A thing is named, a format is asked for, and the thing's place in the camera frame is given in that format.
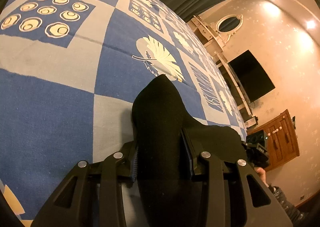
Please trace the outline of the patterned grey sleeve forearm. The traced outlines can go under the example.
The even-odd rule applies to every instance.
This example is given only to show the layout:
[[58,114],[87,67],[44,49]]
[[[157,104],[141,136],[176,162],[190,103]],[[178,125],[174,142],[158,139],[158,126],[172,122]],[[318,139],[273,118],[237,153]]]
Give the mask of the patterned grey sleeve forearm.
[[302,222],[308,213],[300,212],[291,202],[289,202],[280,187],[269,185],[268,189],[272,192],[273,196],[284,209],[293,226],[302,226]]

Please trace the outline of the person's hand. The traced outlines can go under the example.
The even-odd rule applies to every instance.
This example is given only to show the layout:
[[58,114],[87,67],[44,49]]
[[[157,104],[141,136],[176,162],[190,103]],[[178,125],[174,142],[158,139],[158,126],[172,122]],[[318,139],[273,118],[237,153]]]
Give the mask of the person's hand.
[[261,181],[266,185],[266,187],[269,187],[267,180],[266,180],[266,171],[261,167],[254,167],[254,170],[258,174]]

